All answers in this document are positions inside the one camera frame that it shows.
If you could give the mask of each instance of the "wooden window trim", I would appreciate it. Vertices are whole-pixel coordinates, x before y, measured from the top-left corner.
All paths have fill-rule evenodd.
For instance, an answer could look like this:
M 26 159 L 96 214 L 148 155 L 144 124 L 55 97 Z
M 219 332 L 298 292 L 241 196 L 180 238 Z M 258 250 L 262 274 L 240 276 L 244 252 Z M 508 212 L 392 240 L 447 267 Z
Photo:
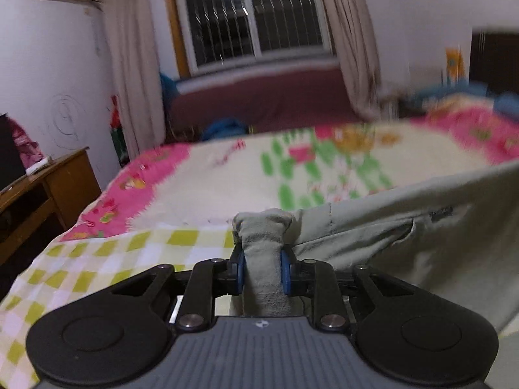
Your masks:
M 173 47 L 175 50 L 176 66 L 181 79 L 191 77 L 189 71 L 189 63 L 187 61 L 186 46 L 184 37 L 182 36 L 182 28 L 178 18 L 178 8 L 176 0 L 165 0 L 168 9 L 169 25 L 171 28 L 171 37 L 173 39 Z

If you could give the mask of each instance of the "wooden desk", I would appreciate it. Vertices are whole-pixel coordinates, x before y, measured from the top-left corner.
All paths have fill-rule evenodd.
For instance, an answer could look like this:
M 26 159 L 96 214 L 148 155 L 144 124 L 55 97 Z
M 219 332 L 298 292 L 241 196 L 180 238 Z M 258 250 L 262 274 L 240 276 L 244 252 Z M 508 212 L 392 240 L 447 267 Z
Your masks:
M 101 190 L 88 161 L 87 149 L 56 159 L 49 167 L 16 182 L 0 195 L 0 217 L 5 213 L 11 218 L 11 227 L 0 230 L 0 265 L 51 214 L 56 214 L 62 231 L 66 231 L 76 223 L 83 209 L 99 197 Z

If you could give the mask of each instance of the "pencil scribble on wall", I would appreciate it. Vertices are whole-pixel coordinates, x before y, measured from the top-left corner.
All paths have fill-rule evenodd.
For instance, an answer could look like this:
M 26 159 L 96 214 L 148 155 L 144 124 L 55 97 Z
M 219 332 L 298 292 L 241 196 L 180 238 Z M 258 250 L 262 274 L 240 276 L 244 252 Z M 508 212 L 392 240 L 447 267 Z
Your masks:
M 47 131 L 58 147 L 75 150 L 83 146 L 86 113 L 72 96 L 53 96 L 46 117 Z

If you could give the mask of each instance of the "metal screw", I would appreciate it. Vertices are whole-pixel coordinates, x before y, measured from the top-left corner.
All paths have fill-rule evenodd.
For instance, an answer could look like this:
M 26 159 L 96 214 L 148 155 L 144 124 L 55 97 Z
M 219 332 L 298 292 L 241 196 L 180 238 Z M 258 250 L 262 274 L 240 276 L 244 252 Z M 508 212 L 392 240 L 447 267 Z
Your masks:
M 194 329 L 203 323 L 203 317 L 196 313 L 184 314 L 178 319 L 178 324 L 187 329 Z
M 346 319 L 340 314 L 327 314 L 321 317 L 321 325 L 326 329 L 336 329 L 344 326 Z

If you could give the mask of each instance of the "dark brown headboard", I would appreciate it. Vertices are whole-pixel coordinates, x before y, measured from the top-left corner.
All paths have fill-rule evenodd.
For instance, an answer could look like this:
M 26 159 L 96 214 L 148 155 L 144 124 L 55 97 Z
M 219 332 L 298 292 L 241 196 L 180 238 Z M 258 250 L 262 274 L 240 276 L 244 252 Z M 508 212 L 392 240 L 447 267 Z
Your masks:
M 493 93 L 519 94 L 519 31 L 475 32 L 470 80 L 487 83 Z

